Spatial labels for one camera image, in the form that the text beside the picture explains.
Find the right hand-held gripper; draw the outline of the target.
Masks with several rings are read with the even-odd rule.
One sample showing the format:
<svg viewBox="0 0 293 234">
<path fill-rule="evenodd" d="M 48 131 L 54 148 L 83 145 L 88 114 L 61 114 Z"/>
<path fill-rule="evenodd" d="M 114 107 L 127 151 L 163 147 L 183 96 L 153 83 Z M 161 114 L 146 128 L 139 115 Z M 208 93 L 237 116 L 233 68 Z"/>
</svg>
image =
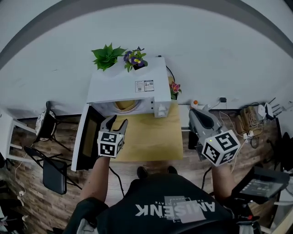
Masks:
<svg viewBox="0 0 293 234">
<path fill-rule="evenodd" d="M 198 137 L 196 151 L 201 160 L 220 166 L 231 161 L 240 148 L 233 130 L 222 126 L 218 118 L 203 109 L 190 109 L 190 129 Z"/>
</svg>

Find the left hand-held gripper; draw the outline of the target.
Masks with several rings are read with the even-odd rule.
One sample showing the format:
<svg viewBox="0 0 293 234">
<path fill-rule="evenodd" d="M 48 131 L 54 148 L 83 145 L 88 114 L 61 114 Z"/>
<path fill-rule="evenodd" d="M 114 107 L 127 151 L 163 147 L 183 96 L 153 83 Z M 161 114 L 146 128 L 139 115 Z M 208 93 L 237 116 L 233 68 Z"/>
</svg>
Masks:
<svg viewBox="0 0 293 234">
<path fill-rule="evenodd" d="M 119 129 L 111 131 L 116 118 L 117 115 L 112 115 L 101 123 L 97 139 L 99 156 L 116 158 L 123 148 L 128 120 L 125 119 Z"/>
</svg>

